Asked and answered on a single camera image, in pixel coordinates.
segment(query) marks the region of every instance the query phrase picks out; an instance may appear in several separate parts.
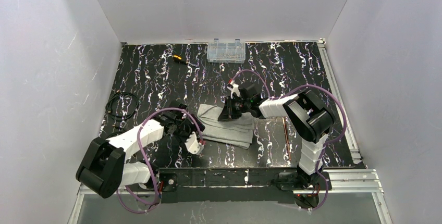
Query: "screwdriver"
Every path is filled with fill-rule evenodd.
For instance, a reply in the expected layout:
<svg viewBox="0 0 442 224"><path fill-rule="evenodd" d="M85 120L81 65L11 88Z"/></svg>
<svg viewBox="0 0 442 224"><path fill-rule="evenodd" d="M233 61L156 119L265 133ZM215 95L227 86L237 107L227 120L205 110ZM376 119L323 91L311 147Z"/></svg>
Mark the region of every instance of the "screwdriver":
<svg viewBox="0 0 442 224"><path fill-rule="evenodd" d="M198 65L191 64L190 62L184 60L184 59L183 59L182 57L180 57L180 56L173 55L172 57L174 58L174 61L176 61L177 63L188 64L188 65L191 65L191 66L194 66L194 67L198 67Z"/></svg>

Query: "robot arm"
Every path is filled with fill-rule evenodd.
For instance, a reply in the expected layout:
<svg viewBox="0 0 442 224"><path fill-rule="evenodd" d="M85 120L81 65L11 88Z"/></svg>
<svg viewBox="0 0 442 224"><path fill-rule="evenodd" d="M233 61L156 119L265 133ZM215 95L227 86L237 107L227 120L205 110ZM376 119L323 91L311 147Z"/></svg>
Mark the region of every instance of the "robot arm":
<svg viewBox="0 0 442 224"><path fill-rule="evenodd" d="M238 119L245 112L262 119L288 117L302 137L299 180L303 185L312 183L316 179L316 163L320 162L319 168L323 165L320 155L336 120L333 112L310 90L277 99L261 98L254 85L238 86L231 82L228 88L231 95L226 97L218 121Z"/></svg>
<svg viewBox="0 0 442 224"><path fill-rule="evenodd" d="M186 108L184 104L176 101L172 101L170 106ZM204 125L199 121L198 125L204 130ZM167 111L148 121L144 127L138 125L108 140L95 138L77 170L76 179L103 198L110 197L120 186L147 183L151 175L146 164L125 163L140 150L137 142L140 128L142 128L140 140L143 147L160 140L165 135L173 134L184 141L191 154L199 155L204 149L204 145L198 141L196 126L187 118L183 119L183 113Z"/></svg>

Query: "glass panel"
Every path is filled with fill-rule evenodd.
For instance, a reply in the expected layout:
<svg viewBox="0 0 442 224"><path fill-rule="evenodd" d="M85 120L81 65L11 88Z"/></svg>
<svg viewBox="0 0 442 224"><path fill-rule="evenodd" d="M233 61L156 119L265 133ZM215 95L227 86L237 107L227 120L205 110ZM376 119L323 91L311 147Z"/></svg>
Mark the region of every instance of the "glass panel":
<svg viewBox="0 0 442 224"><path fill-rule="evenodd" d="M139 209L132 196L122 198L128 207ZM121 207L116 195L102 199L88 194L78 223L380 223L371 193L331 193L311 215L294 207L276 202L183 202L133 214Z"/></svg>

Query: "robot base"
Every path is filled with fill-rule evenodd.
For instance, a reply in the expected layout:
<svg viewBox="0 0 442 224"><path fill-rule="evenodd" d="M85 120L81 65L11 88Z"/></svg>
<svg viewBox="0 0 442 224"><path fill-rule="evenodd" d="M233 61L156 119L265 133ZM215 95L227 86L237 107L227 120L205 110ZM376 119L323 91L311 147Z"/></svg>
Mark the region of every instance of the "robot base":
<svg viewBox="0 0 442 224"><path fill-rule="evenodd" d="M322 174L329 179L327 172ZM313 188L297 186L297 177L296 168L160 168L161 202L276 201L293 204L296 197L293 190L305 190L306 195L313 191ZM324 180L317 182L325 189ZM328 187L332 188L330 179Z"/></svg>

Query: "copper rod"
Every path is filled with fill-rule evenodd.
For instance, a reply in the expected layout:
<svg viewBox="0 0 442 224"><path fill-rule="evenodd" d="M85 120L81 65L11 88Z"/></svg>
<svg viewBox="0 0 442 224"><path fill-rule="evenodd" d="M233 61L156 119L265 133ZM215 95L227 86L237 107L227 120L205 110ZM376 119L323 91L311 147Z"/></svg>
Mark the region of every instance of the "copper rod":
<svg viewBox="0 0 442 224"><path fill-rule="evenodd" d="M289 156L289 161L291 161L290 157L290 144L289 144L289 134L287 133L287 125L286 125L286 118L283 117L283 125L284 125L284 134L286 135L286 144L287 144L287 154Z"/></svg>

